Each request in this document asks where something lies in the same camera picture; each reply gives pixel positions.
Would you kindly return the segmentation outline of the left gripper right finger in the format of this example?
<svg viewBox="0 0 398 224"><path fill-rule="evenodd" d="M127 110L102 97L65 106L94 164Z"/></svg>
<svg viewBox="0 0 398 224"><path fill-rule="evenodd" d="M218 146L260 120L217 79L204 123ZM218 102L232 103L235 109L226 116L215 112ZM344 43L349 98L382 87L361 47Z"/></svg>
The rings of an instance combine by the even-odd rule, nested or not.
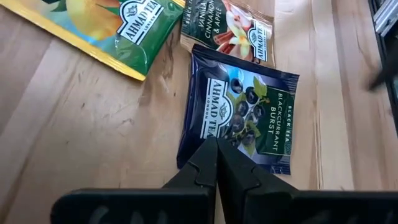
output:
<svg viewBox="0 0 398 224"><path fill-rule="evenodd" d="M253 162L245 154L234 148L227 140L217 139L219 177L226 178L228 187L241 190L297 190L263 167Z"/></svg>

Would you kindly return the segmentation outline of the green yellow lemon tea packet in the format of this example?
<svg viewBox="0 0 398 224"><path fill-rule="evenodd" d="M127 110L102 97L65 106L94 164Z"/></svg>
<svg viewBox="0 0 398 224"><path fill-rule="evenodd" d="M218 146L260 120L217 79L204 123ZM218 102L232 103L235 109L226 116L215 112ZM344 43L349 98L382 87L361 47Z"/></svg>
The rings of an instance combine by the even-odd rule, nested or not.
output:
<svg viewBox="0 0 398 224"><path fill-rule="evenodd" d="M100 62L143 81L185 0L0 0Z"/></svg>

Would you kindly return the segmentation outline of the silver aluminium bracket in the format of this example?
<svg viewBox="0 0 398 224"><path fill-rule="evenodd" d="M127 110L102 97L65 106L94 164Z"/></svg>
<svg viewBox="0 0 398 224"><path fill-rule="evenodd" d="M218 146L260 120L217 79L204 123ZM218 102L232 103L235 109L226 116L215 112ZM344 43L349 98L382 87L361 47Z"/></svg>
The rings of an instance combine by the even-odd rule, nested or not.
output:
<svg viewBox="0 0 398 224"><path fill-rule="evenodd" d="M371 0L375 31L385 37L398 21L398 0Z"/></svg>

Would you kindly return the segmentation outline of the beige vanilla cinnamon tea packet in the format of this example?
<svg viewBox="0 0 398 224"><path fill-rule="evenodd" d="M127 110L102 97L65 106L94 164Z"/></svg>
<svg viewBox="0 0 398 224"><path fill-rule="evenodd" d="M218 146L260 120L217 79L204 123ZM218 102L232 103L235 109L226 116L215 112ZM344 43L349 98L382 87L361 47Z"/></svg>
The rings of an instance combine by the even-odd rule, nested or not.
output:
<svg viewBox="0 0 398 224"><path fill-rule="evenodd" d="M232 0L186 0L180 43L275 67L274 18Z"/></svg>

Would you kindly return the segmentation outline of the black aluminium table frame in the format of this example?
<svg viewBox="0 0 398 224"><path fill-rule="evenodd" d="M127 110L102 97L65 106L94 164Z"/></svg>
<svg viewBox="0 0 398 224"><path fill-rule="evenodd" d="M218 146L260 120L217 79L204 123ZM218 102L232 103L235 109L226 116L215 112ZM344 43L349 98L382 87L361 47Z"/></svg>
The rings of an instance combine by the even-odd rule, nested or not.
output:
<svg viewBox="0 0 398 224"><path fill-rule="evenodd" d="M373 17L374 8L372 7L371 0L368 0L368 2ZM385 37L381 37L376 31L375 33L379 54L381 56L382 70L393 73L391 76L384 75L378 82L386 86L392 111L392 119L398 135L398 21Z"/></svg>

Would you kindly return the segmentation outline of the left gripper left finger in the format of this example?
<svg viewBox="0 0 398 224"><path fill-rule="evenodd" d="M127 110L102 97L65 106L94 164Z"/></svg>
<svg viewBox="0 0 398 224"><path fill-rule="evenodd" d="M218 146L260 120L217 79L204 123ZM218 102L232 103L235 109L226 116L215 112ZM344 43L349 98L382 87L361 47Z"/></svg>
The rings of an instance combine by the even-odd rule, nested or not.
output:
<svg viewBox="0 0 398 224"><path fill-rule="evenodd" d="M214 137L208 138L163 188L215 188L217 159L217 139Z"/></svg>

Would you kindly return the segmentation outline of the dark blue blackcurrant tea packet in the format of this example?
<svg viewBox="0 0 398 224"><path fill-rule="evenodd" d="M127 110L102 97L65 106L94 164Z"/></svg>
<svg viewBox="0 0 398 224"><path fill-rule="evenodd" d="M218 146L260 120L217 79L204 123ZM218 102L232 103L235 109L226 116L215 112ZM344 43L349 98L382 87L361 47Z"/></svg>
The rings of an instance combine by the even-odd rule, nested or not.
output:
<svg viewBox="0 0 398 224"><path fill-rule="evenodd" d="M177 167L216 137L268 172L289 175L298 80L294 73L194 45Z"/></svg>

